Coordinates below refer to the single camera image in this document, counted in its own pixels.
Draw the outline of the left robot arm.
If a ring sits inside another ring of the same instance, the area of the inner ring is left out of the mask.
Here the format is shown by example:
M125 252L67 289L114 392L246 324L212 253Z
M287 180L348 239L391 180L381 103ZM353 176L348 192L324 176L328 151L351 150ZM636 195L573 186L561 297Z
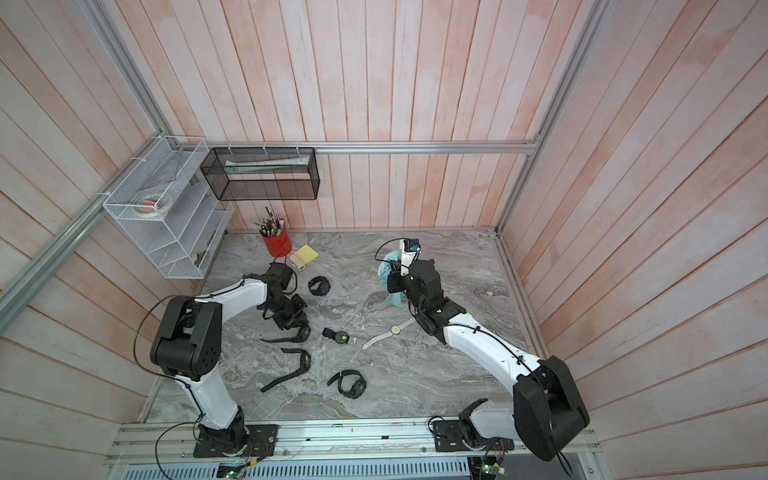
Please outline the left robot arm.
M230 442L245 442L242 408L230 396L221 377L223 325L249 310L268 313L280 329L306 321L305 303L290 290L297 285L295 271L273 263L264 274L246 274L235 284L201 296L173 296L168 300L150 349L150 361L186 390L198 408L200 435Z

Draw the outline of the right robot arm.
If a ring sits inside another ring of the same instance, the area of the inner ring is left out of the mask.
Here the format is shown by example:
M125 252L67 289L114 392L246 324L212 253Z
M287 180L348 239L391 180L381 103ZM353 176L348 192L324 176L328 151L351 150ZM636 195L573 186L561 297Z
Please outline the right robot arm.
M489 372L509 392L508 402L480 399L460 415L468 436L510 439L516 434L536 457L551 461L590 423L568 366L541 359L502 339L444 295L432 260L404 265L388 260L390 293L407 298L416 323Z

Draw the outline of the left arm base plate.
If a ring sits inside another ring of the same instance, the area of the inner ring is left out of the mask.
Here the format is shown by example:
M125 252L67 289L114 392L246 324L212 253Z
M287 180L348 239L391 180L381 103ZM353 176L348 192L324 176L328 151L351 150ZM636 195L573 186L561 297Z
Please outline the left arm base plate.
M213 430L200 426L194 458L272 456L279 426L277 424L232 425Z

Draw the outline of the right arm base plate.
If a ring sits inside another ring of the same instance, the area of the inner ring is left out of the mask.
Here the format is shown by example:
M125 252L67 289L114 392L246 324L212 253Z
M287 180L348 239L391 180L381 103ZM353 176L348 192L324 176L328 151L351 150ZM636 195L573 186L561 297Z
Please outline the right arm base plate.
M482 437L468 420L446 420L433 416L427 421L438 452L513 451L514 441L501 437Z

